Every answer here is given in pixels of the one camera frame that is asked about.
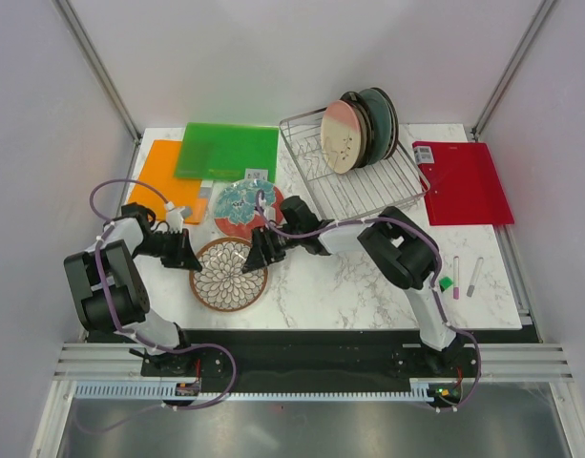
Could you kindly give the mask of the brown floral pattern plate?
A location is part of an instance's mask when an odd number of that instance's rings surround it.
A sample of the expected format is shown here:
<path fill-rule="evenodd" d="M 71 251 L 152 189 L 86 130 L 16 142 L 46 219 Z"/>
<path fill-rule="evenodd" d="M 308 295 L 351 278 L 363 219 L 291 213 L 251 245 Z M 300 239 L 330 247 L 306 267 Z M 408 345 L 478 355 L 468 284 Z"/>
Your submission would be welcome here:
<path fill-rule="evenodd" d="M 263 294 L 268 270 L 242 272 L 250 247 L 248 240 L 225 237 L 199 250 L 197 258 L 202 270 L 192 271 L 189 283 L 202 305 L 219 312 L 237 312 L 252 305 Z"/>

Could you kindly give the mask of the red blue flower plate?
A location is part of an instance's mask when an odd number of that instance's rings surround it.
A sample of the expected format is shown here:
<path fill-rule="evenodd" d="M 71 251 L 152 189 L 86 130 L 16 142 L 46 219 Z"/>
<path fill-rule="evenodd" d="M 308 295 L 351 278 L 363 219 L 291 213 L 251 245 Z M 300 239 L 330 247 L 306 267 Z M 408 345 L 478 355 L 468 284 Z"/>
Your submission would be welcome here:
<path fill-rule="evenodd" d="M 280 204 L 282 192 L 271 182 L 262 179 L 244 179 L 225 187 L 216 200 L 213 210 L 215 224 L 228 237 L 251 240 L 252 230 L 264 226 L 264 221 L 255 210 L 256 195 L 264 191 L 265 206 L 276 209 L 275 224 L 281 224 L 283 214 Z"/>

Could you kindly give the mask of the pink beige leaf plate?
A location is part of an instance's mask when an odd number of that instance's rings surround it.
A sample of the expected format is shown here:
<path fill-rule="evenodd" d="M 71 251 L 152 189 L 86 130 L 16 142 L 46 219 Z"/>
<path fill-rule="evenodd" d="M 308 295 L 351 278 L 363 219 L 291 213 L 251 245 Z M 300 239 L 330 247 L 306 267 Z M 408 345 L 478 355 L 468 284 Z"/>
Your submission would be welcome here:
<path fill-rule="evenodd" d="M 354 168 L 360 152 L 360 125 L 353 108 L 342 100 L 330 103 L 321 122 L 321 146 L 324 160 L 336 174 Z"/>

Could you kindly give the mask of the dark red rimmed beige plate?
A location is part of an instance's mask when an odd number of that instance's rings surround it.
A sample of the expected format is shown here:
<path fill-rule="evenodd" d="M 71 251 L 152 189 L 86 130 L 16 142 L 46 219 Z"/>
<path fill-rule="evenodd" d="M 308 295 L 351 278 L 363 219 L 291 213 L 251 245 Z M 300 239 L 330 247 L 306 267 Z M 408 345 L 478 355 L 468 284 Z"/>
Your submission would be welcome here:
<path fill-rule="evenodd" d="M 360 152 L 359 152 L 358 157 L 355 161 L 354 167 L 360 168 L 363 164 L 365 154 L 366 154 L 366 145 L 367 145 L 367 140 L 368 140 L 368 126 L 367 126 L 365 112 L 364 112 L 363 108 L 355 103 L 352 104 L 352 108 L 354 110 L 354 113 L 358 117 L 359 125 L 360 125 L 360 133 L 359 133 Z"/>

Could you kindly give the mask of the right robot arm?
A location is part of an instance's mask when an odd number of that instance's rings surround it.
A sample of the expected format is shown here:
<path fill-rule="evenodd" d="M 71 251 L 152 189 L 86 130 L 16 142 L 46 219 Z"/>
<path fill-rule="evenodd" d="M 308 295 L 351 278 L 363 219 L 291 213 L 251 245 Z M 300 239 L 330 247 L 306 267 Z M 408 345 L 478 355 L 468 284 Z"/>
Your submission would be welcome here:
<path fill-rule="evenodd" d="M 462 342 L 445 317 L 436 285 L 442 259 L 436 242 L 401 210 L 389 206 L 376 218 L 320 220 L 298 196 L 286 198 L 280 209 L 285 224 L 267 220 L 252 230 L 244 273 L 263 269 L 301 246 L 311 255 L 331 256 L 364 252 L 381 274 L 403 290 L 419 324 L 426 369 L 438 376 L 458 364 Z"/>

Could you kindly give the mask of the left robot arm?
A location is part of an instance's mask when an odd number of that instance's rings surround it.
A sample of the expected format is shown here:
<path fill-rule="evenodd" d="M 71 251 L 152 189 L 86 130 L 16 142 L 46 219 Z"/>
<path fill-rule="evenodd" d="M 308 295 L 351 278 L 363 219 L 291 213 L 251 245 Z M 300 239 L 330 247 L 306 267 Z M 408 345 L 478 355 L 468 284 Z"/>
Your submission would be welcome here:
<path fill-rule="evenodd" d="M 114 333 L 142 344 L 150 354 L 163 354 L 163 364 L 176 375 L 192 371 L 197 354 L 184 342 L 180 327 L 152 309 L 135 258 L 146 256 L 165 268 L 201 271 L 189 230 L 183 226 L 189 214 L 189 208 L 167 202 L 167 229 L 159 231 L 152 210 L 137 203 L 125 205 L 119 218 L 104 224 L 93 245 L 64 260 L 84 329 Z"/>

